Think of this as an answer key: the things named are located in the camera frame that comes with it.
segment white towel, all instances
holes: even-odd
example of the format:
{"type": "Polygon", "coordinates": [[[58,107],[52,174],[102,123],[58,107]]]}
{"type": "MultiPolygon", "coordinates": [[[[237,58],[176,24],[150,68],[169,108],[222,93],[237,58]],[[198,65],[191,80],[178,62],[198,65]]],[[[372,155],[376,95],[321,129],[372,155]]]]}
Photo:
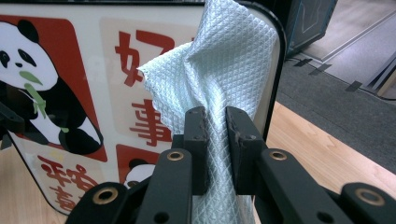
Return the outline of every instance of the white towel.
{"type": "Polygon", "coordinates": [[[184,114],[203,105],[207,115],[206,195],[193,198],[193,223],[254,223],[249,196],[233,189],[225,107],[253,119],[271,64],[276,31],[233,0],[206,1],[193,42],[139,68],[154,107],[173,134],[183,133],[184,114]]]}

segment panda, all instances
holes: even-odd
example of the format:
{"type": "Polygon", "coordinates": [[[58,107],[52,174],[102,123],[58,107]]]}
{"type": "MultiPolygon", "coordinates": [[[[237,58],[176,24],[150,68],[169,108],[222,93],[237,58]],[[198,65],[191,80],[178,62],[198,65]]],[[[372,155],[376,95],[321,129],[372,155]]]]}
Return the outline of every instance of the panda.
{"type": "Polygon", "coordinates": [[[58,76],[39,44],[33,24],[0,21],[0,101],[25,120],[23,135],[85,155],[97,151],[103,136],[78,98],[58,76]]]}
{"type": "Polygon", "coordinates": [[[125,177],[124,186],[127,189],[132,188],[148,177],[152,176],[155,165],[148,164],[146,161],[141,159],[133,159],[129,162],[129,168],[131,171],[125,177]]]}

